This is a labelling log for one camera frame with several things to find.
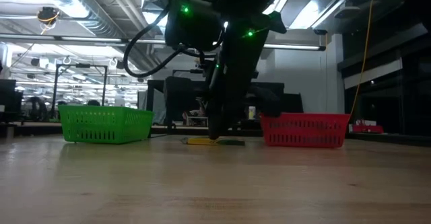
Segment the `plastic basket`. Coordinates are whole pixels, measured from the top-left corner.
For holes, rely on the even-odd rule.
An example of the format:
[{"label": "plastic basket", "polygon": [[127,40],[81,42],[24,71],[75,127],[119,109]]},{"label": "plastic basket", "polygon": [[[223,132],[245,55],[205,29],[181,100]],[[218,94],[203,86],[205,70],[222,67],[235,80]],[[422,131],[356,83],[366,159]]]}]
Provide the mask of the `plastic basket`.
[{"label": "plastic basket", "polygon": [[59,106],[66,141],[128,143],[148,138],[153,112],[126,107]]},{"label": "plastic basket", "polygon": [[262,116],[265,143],[280,147],[341,147],[348,114],[283,113],[278,118]]}]

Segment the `table surface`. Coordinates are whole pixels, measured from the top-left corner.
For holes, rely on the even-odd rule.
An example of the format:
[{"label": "table surface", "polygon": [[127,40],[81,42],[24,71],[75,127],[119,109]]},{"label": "table surface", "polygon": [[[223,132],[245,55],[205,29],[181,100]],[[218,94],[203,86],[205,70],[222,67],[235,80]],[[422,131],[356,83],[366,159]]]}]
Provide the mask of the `table surface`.
[{"label": "table surface", "polygon": [[431,148],[0,144],[2,223],[430,223]]}]

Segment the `green basket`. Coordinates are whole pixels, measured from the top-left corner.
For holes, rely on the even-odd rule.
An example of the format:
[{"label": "green basket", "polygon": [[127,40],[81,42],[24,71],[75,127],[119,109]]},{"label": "green basket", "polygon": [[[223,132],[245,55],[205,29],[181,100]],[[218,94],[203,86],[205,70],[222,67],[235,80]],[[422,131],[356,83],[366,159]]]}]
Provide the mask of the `green basket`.
[{"label": "green basket", "polygon": [[66,141],[128,143],[148,138],[153,112],[114,106],[59,106]]}]

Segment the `red basket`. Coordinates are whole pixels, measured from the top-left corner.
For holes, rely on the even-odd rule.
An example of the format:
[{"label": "red basket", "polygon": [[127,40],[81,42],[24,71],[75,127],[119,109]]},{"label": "red basket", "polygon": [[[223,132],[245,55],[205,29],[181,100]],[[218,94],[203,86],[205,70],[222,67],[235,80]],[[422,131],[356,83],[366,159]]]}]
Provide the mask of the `red basket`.
[{"label": "red basket", "polygon": [[278,118],[261,117],[265,143],[280,147],[341,147],[348,114],[283,113]]}]

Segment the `white wall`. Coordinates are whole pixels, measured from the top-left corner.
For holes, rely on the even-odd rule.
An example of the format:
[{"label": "white wall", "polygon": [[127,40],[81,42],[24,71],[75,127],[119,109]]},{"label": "white wall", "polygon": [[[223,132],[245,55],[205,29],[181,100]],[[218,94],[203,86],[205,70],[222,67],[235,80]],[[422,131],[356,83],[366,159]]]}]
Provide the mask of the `white wall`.
[{"label": "white wall", "polygon": [[259,62],[259,77],[254,81],[284,83],[285,93],[301,94],[307,113],[344,113],[343,81],[337,71],[340,61],[342,41],[336,35],[327,52],[274,50]]}]

